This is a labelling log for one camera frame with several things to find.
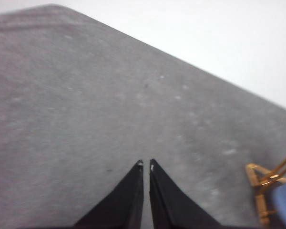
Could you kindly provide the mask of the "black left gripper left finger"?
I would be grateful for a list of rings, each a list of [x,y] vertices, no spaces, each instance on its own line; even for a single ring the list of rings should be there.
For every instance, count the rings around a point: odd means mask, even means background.
[[[143,161],[138,160],[117,186],[74,227],[139,229],[143,212]]]

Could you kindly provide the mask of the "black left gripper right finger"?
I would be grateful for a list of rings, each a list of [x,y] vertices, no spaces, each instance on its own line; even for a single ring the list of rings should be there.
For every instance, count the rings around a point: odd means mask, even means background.
[[[155,229],[221,227],[174,183],[155,159],[150,160],[150,203]]]

